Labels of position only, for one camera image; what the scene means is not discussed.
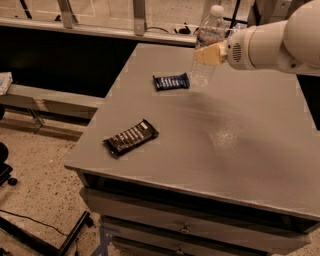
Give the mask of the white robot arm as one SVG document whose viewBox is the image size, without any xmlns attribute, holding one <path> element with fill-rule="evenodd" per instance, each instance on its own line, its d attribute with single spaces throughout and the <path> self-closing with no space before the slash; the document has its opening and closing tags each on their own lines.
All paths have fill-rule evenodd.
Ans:
<svg viewBox="0 0 320 256">
<path fill-rule="evenodd" d="M 319 24 L 320 0 L 311 0 L 287 20 L 241 29 L 224 42 L 201 47 L 195 60 L 211 66 L 226 61 L 237 70 L 319 76 Z"/>
</svg>

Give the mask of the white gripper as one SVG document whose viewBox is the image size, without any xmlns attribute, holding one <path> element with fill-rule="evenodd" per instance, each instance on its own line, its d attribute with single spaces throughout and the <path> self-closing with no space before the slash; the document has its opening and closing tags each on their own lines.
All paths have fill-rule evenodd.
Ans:
<svg viewBox="0 0 320 256">
<path fill-rule="evenodd" d="M 253 70 L 250 60 L 249 46 L 256 27 L 237 30 L 227 41 L 227 50 L 224 42 L 195 50 L 195 60 L 204 65 L 217 66 L 226 58 L 228 64 L 236 70 Z"/>
</svg>

